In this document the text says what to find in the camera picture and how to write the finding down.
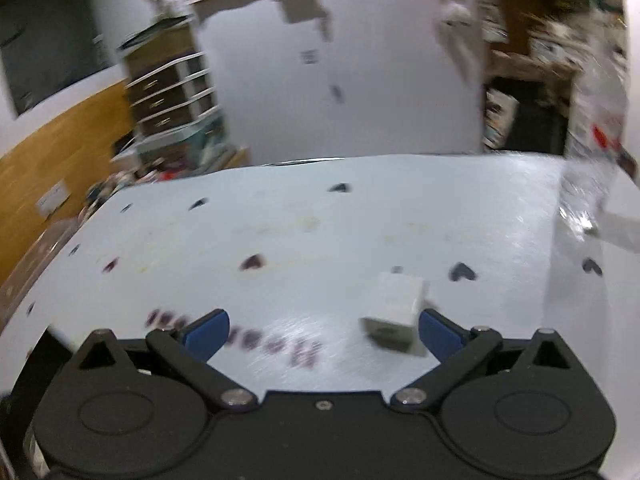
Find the drawer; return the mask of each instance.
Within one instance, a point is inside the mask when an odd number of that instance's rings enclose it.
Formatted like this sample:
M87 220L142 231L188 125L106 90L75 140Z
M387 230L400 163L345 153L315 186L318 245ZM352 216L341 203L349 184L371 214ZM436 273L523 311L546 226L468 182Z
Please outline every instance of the drawer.
M176 66L170 66L129 88L129 101L135 103L180 81Z
M158 115L152 119L147 119L140 123L140 128L145 136L151 136L189 124L194 121L191 110L187 105L171 110L165 114Z
M131 107L131 109L136 120L141 121L150 115L156 115L163 110L181 105L187 100L188 97L184 93L184 87L180 85L154 95L153 97L149 97Z

